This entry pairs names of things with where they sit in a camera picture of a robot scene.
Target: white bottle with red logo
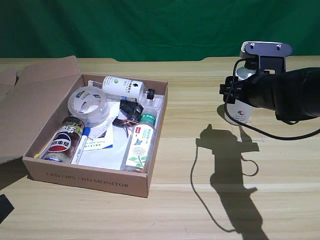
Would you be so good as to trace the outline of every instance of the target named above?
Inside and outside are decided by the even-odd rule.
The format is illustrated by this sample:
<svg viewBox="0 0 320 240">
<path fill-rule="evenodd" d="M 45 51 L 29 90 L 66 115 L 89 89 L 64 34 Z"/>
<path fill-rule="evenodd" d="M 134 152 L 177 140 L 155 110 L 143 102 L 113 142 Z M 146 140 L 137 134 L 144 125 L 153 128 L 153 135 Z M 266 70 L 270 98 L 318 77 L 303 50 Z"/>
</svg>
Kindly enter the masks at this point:
<svg viewBox="0 0 320 240">
<path fill-rule="evenodd" d="M 238 76 L 238 80 L 242 81 L 245 80 L 247 78 L 249 78 L 250 76 L 254 75 L 256 73 L 256 66 L 257 63 L 254 61 L 245 61 L 244 66 L 239 67 L 236 72 L 235 75 Z M 235 103 L 228 103 L 226 105 L 227 110 L 229 112 L 229 114 L 236 120 L 238 120 L 241 123 L 246 124 L 249 120 L 249 117 L 252 113 L 252 106 L 239 101 L 239 100 L 235 100 Z M 232 121 L 226 113 L 224 113 L 224 117 L 225 120 L 232 124 L 232 125 L 239 125 L 238 123 Z"/>
</svg>

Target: white bottle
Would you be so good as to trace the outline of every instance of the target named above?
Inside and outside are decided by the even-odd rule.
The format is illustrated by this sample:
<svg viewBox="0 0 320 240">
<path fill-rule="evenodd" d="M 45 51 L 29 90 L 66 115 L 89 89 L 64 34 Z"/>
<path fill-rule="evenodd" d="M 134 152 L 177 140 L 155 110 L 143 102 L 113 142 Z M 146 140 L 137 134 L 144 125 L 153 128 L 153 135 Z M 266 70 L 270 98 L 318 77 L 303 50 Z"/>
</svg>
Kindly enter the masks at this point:
<svg viewBox="0 0 320 240">
<path fill-rule="evenodd" d="M 236 72 L 235 75 L 238 76 L 238 80 L 242 81 L 245 80 L 247 78 L 249 78 L 250 76 L 254 75 L 256 73 L 256 66 L 257 63 L 253 62 L 253 61 L 245 61 L 244 66 L 239 67 Z M 236 120 L 238 120 L 241 123 L 246 124 L 249 120 L 249 117 L 252 113 L 252 106 L 239 101 L 239 100 L 235 100 L 234 104 L 232 103 L 228 103 L 226 105 L 227 110 L 229 112 L 229 114 Z M 224 117 L 225 120 L 232 124 L 232 125 L 239 125 L 238 123 L 232 121 L 226 113 L 224 113 Z"/>
<path fill-rule="evenodd" d="M 142 81 L 115 76 L 106 76 L 104 78 L 102 91 L 107 95 L 120 96 L 121 100 L 138 103 L 141 103 L 144 99 L 153 100 L 155 96 L 155 90 L 147 89 Z"/>
<path fill-rule="evenodd" d="M 152 156 L 157 111 L 145 107 L 139 124 L 133 127 L 120 167 L 121 171 L 146 173 Z"/>
</svg>

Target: black object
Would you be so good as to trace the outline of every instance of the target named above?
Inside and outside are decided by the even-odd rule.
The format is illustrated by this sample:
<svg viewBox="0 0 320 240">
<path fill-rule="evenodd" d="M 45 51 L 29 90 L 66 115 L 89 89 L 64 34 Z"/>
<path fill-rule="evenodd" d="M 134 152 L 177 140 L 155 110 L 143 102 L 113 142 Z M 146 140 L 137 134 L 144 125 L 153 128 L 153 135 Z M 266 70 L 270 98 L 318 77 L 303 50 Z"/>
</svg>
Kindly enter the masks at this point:
<svg viewBox="0 0 320 240">
<path fill-rule="evenodd" d="M 152 88 L 149 88 L 146 94 L 146 98 L 149 100 L 153 100 L 155 98 L 155 90 Z"/>
<path fill-rule="evenodd" d="M 122 110 L 128 119 L 139 120 L 144 108 L 137 102 L 121 100 L 120 110 Z"/>
<path fill-rule="evenodd" d="M 119 128 L 129 128 L 139 122 L 144 108 L 137 102 L 121 100 L 120 110 L 124 113 L 127 119 L 119 119 L 116 117 L 112 124 Z"/>
<path fill-rule="evenodd" d="M 286 57 L 291 53 L 292 48 L 285 43 L 244 42 L 240 56 L 245 66 L 256 73 L 242 81 L 228 76 L 220 85 L 223 101 L 230 92 L 227 103 L 234 104 L 237 99 L 256 108 L 274 110 L 276 119 L 283 122 L 320 117 L 320 67 L 286 72 Z"/>
<path fill-rule="evenodd" d="M 273 134 L 270 134 L 268 132 L 265 132 L 265 131 L 262 131 L 260 129 L 257 129 L 253 126 L 250 126 L 250 125 L 247 125 L 243 122 L 240 122 L 236 119 L 234 119 L 228 112 L 228 108 L 227 108 L 227 103 L 230 103 L 229 99 L 233 99 L 233 102 L 235 101 L 235 98 L 237 97 L 237 95 L 239 95 L 239 93 L 241 93 L 241 88 L 237 88 L 237 87 L 234 87 L 235 86 L 235 82 L 236 80 L 238 80 L 238 77 L 236 77 L 236 69 L 237 69 L 237 65 L 239 62 L 242 62 L 242 61 L 246 61 L 247 59 L 246 58 L 242 58 L 242 59 L 239 59 L 238 61 L 236 61 L 236 63 L 234 64 L 234 67 L 233 67 L 233 71 L 232 71 L 232 80 L 230 81 L 230 83 L 228 83 L 228 86 L 229 87 L 226 87 L 226 84 L 221 84 L 220 85 L 220 94 L 223 94 L 223 100 L 224 100 L 224 111 L 225 111 L 225 114 L 234 122 L 236 122 L 237 124 L 241 125 L 241 126 L 244 126 L 248 129 L 251 129 L 251 130 L 254 130 L 260 134 L 263 134 L 263 135 L 266 135 L 270 138 L 274 138 L 274 139 L 277 139 L 277 140 L 286 140 L 286 141 L 293 141 L 293 140 L 301 140 L 301 139 L 306 139 L 306 138 L 310 138 L 312 136 L 315 136 L 317 134 L 320 133 L 320 128 L 316 131 L 313 131 L 313 132 L 310 132 L 310 133 L 307 133 L 305 135 L 301 135 L 301 136 L 291 136 L 291 137 L 283 137 L 283 136 L 276 136 L 276 135 L 273 135 Z M 268 72 L 265 72 L 263 74 L 261 74 L 260 76 L 263 76 L 263 75 L 268 75 L 269 73 Z M 282 120 L 284 123 L 289 123 L 290 121 L 288 120 Z"/>
<path fill-rule="evenodd" d="M 14 209 L 8 198 L 4 194 L 0 195 L 0 224 Z"/>
</svg>

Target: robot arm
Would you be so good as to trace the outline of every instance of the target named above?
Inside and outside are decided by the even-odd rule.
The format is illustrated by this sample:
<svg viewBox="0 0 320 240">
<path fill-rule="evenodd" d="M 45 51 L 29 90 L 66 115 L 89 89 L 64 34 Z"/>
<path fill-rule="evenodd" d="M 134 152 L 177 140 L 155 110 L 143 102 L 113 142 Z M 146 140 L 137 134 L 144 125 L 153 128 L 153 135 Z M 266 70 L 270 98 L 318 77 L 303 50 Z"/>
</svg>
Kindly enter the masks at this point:
<svg viewBox="0 0 320 240">
<path fill-rule="evenodd" d="M 279 42 L 244 42 L 240 56 L 257 61 L 256 74 L 246 80 L 229 76 L 220 85 L 220 94 L 228 103 L 235 99 L 253 107 L 275 111 L 277 120 L 302 121 L 320 117 L 320 67 L 286 72 L 286 60 L 292 49 Z"/>
</svg>

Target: wooden table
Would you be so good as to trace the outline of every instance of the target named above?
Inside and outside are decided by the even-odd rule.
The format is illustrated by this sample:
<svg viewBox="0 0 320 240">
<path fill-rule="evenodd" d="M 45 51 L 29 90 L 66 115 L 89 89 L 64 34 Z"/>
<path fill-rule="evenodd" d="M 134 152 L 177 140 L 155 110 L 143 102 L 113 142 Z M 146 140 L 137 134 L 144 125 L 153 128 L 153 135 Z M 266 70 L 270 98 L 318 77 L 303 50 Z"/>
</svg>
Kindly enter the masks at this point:
<svg viewBox="0 0 320 240">
<path fill-rule="evenodd" d="M 219 84 L 237 59 L 79 59 L 83 73 L 169 82 L 149 197 L 32 181 L 16 160 L 0 165 L 0 194 L 15 207 L 0 225 L 0 239 L 318 240 L 320 136 L 279 141 L 228 124 L 221 117 Z M 42 61 L 0 59 L 0 70 L 11 66 L 21 70 Z M 304 67 L 320 67 L 320 56 L 287 58 L 287 71 Z M 261 108 L 254 109 L 250 122 L 279 136 L 319 128 L 318 119 L 289 126 Z M 203 203 L 190 181 L 195 158 L 192 181 Z M 259 171 L 247 176 L 257 170 L 253 161 Z"/>
</svg>

